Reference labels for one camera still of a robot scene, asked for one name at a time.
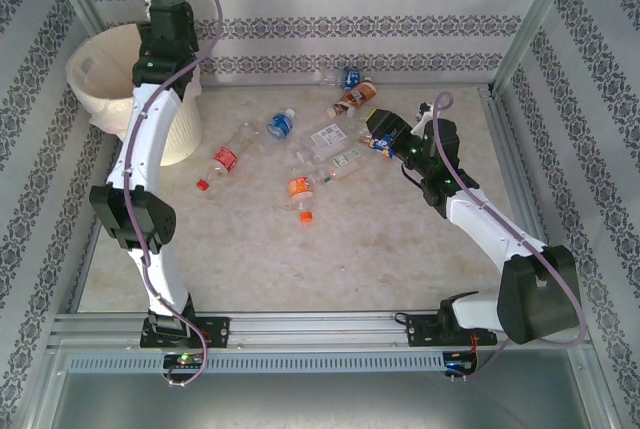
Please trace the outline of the blue yellow pepsi bottle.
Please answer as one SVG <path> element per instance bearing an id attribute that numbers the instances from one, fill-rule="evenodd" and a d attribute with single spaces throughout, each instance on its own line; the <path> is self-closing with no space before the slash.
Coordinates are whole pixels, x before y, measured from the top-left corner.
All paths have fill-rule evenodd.
<path id="1" fill-rule="evenodd" d="M 386 135 L 382 138 L 376 138 L 374 136 L 370 136 L 367 142 L 367 146 L 374 151 L 382 154 L 383 156 L 392 159 L 395 157 L 395 152 L 391 147 L 391 137 Z"/>

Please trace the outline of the small bottle green white label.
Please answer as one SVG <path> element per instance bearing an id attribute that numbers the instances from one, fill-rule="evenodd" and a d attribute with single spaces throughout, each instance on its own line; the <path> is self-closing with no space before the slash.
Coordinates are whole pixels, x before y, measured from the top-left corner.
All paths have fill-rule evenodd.
<path id="1" fill-rule="evenodd" d="M 315 166 L 309 174 L 313 186 L 344 179 L 365 167 L 367 158 L 356 148 L 336 154 Z"/>

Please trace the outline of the green label soda water bottle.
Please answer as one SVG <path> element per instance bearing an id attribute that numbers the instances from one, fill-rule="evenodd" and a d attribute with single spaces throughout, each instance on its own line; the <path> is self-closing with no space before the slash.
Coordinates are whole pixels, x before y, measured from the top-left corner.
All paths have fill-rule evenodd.
<path id="1" fill-rule="evenodd" d="M 360 113 L 356 108 L 349 108 L 346 113 L 346 126 L 358 136 L 370 137 L 371 133 L 367 127 L 366 119 L 368 113 Z"/>

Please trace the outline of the red label cola bottle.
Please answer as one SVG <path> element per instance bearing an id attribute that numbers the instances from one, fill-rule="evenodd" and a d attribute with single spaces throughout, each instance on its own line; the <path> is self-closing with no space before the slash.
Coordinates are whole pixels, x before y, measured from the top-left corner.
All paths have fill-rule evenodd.
<path id="1" fill-rule="evenodd" d="M 241 124 L 233 136 L 214 151 L 205 173 L 197 180 L 196 187 L 205 192 L 220 178 L 229 175 L 257 135 L 258 130 L 254 124 Z"/>

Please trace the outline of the orange label bottle orange cap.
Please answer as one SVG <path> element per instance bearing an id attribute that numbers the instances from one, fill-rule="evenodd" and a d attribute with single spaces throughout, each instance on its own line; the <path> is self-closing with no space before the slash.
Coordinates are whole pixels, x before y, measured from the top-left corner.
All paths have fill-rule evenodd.
<path id="1" fill-rule="evenodd" d="M 314 192 L 308 177 L 296 177 L 287 185 L 289 198 L 293 206 L 298 210 L 299 220 L 309 223 L 313 220 L 312 198 Z"/>

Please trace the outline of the blue label bottle white cap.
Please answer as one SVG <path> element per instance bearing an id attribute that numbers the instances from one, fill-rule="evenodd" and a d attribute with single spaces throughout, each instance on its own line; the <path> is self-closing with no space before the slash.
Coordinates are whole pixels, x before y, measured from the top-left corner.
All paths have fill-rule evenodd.
<path id="1" fill-rule="evenodd" d="M 284 140 L 293 129 L 296 112 L 292 108 L 276 113 L 266 126 L 267 133 L 275 140 Z"/>

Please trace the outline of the translucent plastic bin liner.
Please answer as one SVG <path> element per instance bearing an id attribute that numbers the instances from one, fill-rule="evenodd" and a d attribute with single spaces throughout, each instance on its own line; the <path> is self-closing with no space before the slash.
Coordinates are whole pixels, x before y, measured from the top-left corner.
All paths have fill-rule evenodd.
<path id="1" fill-rule="evenodd" d="M 133 105 L 132 72 L 141 39 L 134 24 L 85 40 L 66 64 L 67 82 L 90 115 L 90 123 L 124 137 Z"/>

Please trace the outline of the square clear bottle white label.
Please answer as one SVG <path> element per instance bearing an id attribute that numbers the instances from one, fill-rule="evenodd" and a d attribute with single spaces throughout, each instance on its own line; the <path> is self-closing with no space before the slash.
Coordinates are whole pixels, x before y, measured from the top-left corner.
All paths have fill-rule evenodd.
<path id="1" fill-rule="evenodd" d="M 319 164 L 350 147 L 356 136 L 353 121 L 324 122 L 301 135 L 293 154 L 301 163 Z"/>

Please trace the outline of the crushed clear bottle blue label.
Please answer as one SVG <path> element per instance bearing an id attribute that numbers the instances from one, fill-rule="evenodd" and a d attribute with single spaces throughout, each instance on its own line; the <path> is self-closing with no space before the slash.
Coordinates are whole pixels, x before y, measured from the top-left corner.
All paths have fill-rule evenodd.
<path id="1" fill-rule="evenodd" d="M 320 72 L 320 85 L 351 89 L 361 82 L 361 74 L 351 68 L 325 68 Z"/>

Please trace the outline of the right circuit board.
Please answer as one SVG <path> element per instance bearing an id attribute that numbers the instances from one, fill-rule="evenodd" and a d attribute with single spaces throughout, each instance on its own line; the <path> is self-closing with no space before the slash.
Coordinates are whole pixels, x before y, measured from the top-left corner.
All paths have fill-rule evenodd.
<path id="1" fill-rule="evenodd" d="M 478 367 L 476 352 L 444 352 L 446 374 L 453 377 L 468 377 Z"/>

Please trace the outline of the circuit board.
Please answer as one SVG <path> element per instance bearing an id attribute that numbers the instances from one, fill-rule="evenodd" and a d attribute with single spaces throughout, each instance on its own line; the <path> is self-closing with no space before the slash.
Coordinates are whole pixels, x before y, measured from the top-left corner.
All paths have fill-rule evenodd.
<path id="1" fill-rule="evenodd" d="M 168 354 L 164 356 L 163 368 L 166 370 L 198 370 L 203 363 L 201 353 Z"/>
<path id="2" fill-rule="evenodd" d="M 446 374 L 453 377 L 468 377 L 478 367 L 476 352 L 444 352 Z"/>

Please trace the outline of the right aluminium side rail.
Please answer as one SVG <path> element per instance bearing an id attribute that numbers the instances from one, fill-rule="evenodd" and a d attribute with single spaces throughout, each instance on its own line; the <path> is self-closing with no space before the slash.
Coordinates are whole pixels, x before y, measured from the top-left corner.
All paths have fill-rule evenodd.
<path id="1" fill-rule="evenodd" d="M 514 221 L 527 233 L 545 239 L 534 198 L 506 116 L 487 85 L 478 88 Z"/>

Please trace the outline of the aluminium side rail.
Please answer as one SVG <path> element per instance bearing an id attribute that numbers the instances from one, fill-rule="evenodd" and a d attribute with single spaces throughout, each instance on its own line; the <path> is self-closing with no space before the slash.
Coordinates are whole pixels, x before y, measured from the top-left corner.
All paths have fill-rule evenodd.
<path id="1" fill-rule="evenodd" d="M 478 88 L 514 221 L 527 233 L 545 239 L 534 198 L 506 116 L 487 85 Z"/>
<path id="2" fill-rule="evenodd" d="M 83 231 L 80 233 L 82 236 L 82 244 L 79 247 L 78 263 L 72 271 L 70 282 L 67 285 L 65 295 L 63 296 L 60 306 L 60 312 L 62 314 L 73 314 L 78 312 L 80 300 L 82 298 L 99 239 L 101 222 L 90 203 L 89 195 L 94 186 L 102 186 L 105 184 L 107 177 L 115 166 L 122 147 L 122 142 L 115 136 L 108 136 L 105 144 L 108 151 L 105 156 L 101 156 L 99 158 L 98 164 L 94 168 L 92 179 L 87 186 L 85 201 L 82 206 L 83 214 L 87 216 L 87 222 L 82 226 Z"/>

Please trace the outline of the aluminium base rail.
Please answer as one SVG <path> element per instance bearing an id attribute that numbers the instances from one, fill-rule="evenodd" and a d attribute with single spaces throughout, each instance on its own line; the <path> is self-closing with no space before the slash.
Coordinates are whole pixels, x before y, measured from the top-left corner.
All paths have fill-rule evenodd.
<path id="1" fill-rule="evenodd" d="M 392 311 L 222 312 L 230 319 L 228 350 L 248 352 L 342 352 L 404 350 L 408 330 Z M 55 318 L 47 347 L 135 349 L 142 312 L 83 312 Z"/>

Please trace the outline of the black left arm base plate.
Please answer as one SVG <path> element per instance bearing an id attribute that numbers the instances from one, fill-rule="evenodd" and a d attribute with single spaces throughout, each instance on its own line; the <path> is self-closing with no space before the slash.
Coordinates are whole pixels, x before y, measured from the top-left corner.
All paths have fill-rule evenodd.
<path id="1" fill-rule="evenodd" d="M 195 326 L 203 334 L 208 348 L 224 349 L 228 344 L 230 319 L 227 317 L 195 317 Z M 199 337 L 190 332 L 188 337 L 157 332 L 153 324 L 146 318 L 140 336 L 141 348 L 144 349 L 201 349 Z"/>

